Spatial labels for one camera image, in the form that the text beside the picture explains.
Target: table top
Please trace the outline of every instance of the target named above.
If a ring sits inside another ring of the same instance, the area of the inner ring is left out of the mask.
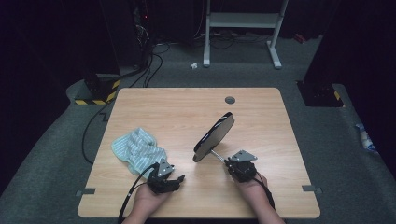
[[[228,104],[226,97],[235,102]],[[209,154],[194,162],[193,149],[227,112],[234,125],[215,151],[223,158],[241,149],[258,157],[257,170],[268,180],[283,218],[315,218],[320,214],[281,94],[275,88],[150,88],[119,91],[99,147],[78,214],[82,217],[117,217],[130,187],[137,179],[127,162],[111,150],[118,137],[141,127],[175,165],[169,179],[185,175],[180,189],[152,217],[255,217],[242,199],[226,167]],[[131,197],[124,215],[133,207]]]

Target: crumpled towel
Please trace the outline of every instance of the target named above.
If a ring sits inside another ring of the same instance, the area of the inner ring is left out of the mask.
[[[167,159],[165,150],[157,147],[155,138],[142,128],[117,138],[111,148],[119,160],[129,163],[128,169],[133,175],[140,175],[155,162]]]

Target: metal bracket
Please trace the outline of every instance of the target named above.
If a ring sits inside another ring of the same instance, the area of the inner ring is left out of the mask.
[[[96,189],[84,189],[76,192],[76,197],[81,197],[83,194],[94,194]]]
[[[240,150],[238,153],[236,153],[230,158],[230,161],[255,161],[255,160],[257,160],[257,157],[246,152],[245,150]]]
[[[313,191],[315,194],[323,193],[321,188],[316,188],[314,185],[302,185],[302,187],[304,192]]]
[[[172,173],[174,170],[175,168],[171,164],[169,164],[164,158],[161,158],[158,177]]]

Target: white stand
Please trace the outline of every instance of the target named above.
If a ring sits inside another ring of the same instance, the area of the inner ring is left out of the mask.
[[[289,0],[283,0],[279,13],[211,13],[210,0],[207,0],[206,29],[204,48],[204,67],[210,66],[210,27],[246,27],[246,28],[273,28],[272,40],[267,41],[267,46],[274,62],[275,69],[282,68],[277,56],[275,44],[279,30],[285,17],[286,7]]]

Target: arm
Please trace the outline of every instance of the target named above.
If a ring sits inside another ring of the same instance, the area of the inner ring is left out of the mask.
[[[267,186],[267,179],[263,175],[257,173],[255,178],[262,180],[263,184]],[[260,224],[285,223],[279,214],[274,210],[274,208],[269,204],[265,191],[259,183],[254,180],[244,183],[239,183],[237,180],[234,182],[242,193],[243,198],[253,209]]]
[[[155,194],[147,184],[140,186],[134,196],[134,207],[131,214],[125,218],[122,224],[144,224],[146,219],[169,198],[172,192]]]

